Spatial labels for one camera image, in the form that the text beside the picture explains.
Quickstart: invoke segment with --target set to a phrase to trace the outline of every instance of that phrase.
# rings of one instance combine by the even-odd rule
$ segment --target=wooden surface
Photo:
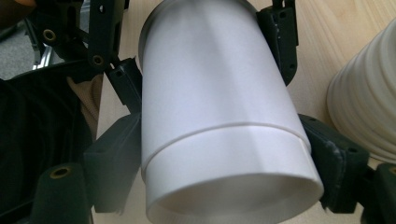
[[[131,0],[122,25],[122,59],[137,54],[140,30],[150,11],[160,2]],[[271,0],[249,2],[257,9],[271,5]],[[300,46],[297,48],[299,65],[288,90],[299,113],[332,125],[326,106],[326,92],[332,77],[396,17],[396,1],[297,0],[296,7],[300,38]],[[121,105],[106,79],[98,135],[126,114],[128,110]],[[138,175],[123,215],[94,214],[94,221],[95,224],[149,223],[145,216],[145,206],[144,184]],[[317,203],[284,223],[360,223],[360,216],[360,206],[355,214],[334,215],[330,211],[323,211]]]

